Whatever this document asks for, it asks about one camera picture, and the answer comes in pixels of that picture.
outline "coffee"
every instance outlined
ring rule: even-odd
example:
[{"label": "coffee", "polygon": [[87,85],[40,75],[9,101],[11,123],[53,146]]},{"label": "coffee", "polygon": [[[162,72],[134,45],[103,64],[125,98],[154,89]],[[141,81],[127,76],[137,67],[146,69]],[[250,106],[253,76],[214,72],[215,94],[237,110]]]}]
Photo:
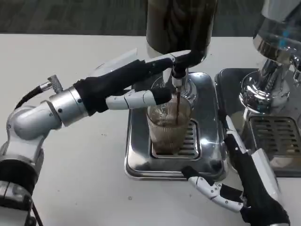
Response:
[{"label": "coffee", "polygon": [[146,38],[161,54],[197,50],[206,57],[217,0],[149,0]]}]

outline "stainless steel base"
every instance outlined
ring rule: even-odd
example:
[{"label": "stainless steel base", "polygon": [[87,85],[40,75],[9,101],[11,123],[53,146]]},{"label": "stainless steel base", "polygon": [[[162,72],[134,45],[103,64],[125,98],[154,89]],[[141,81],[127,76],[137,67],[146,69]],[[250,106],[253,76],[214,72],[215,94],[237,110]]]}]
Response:
[{"label": "stainless steel base", "polygon": [[[159,76],[135,85],[149,89]],[[215,180],[223,179],[227,169],[226,150],[222,145],[222,127],[217,118],[216,95],[211,78],[204,73],[189,75],[197,87],[192,121],[181,151],[161,155],[152,149],[145,109],[131,110],[128,121],[125,172],[137,179],[184,179],[181,169],[192,166]]]},{"label": "stainless steel base", "polygon": [[251,113],[241,104],[239,92],[242,79],[255,70],[228,68],[215,77],[219,108],[231,117],[247,148],[267,150],[277,177],[301,177],[301,87],[293,85],[289,73],[285,78],[290,88],[287,103],[270,115]]}]

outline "black cable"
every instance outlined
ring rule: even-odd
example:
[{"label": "black cable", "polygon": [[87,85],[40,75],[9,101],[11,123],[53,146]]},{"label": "black cable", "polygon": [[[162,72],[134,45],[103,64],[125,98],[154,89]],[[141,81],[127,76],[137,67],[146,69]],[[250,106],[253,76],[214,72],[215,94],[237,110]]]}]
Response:
[{"label": "black cable", "polygon": [[30,91],[28,94],[26,94],[21,100],[20,102],[17,104],[17,106],[15,107],[15,109],[19,108],[22,106],[22,104],[24,104],[25,102],[29,101],[31,98],[35,97],[36,95],[42,93],[42,89],[40,86],[37,86],[36,88],[34,88],[32,91]]},{"label": "black cable", "polygon": [[34,213],[34,216],[35,216],[35,218],[36,218],[36,220],[37,220],[38,225],[39,225],[39,226],[43,226],[42,220],[41,220],[41,218],[40,218],[40,216],[39,216],[39,213],[38,213],[37,208],[36,208],[36,206],[34,205],[34,203],[32,203],[32,211],[33,211],[33,213]]}]

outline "metal drip tray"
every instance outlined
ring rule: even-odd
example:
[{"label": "metal drip tray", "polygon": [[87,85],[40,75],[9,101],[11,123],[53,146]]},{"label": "metal drip tray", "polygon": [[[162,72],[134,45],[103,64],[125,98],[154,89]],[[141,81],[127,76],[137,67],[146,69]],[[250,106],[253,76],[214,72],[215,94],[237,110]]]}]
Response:
[{"label": "metal drip tray", "polygon": [[301,157],[300,134],[292,118],[252,116],[249,121],[257,149],[263,148],[267,154]]},{"label": "metal drip tray", "polygon": [[177,154],[160,154],[158,151],[154,150],[153,145],[151,145],[151,154],[154,158],[196,159],[200,155],[198,147],[197,123],[196,121],[191,120],[187,128],[183,146]]},{"label": "metal drip tray", "polygon": [[[161,75],[138,83],[136,90],[150,89]],[[125,172],[136,179],[185,179],[181,169],[192,166],[200,174],[223,179],[226,174],[226,149],[222,145],[222,125],[217,118],[213,82],[205,73],[190,73],[198,98],[191,114],[183,147],[178,154],[160,154],[152,148],[145,109],[129,112]]]}]

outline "silver cylinder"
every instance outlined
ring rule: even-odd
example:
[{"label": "silver cylinder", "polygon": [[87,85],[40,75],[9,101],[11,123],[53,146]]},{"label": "silver cylinder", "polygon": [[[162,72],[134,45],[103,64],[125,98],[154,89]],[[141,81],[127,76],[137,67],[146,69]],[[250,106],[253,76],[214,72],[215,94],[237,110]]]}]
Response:
[{"label": "silver cylinder", "polygon": [[88,116],[82,99],[74,87],[51,96],[50,101],[64,126]]}]

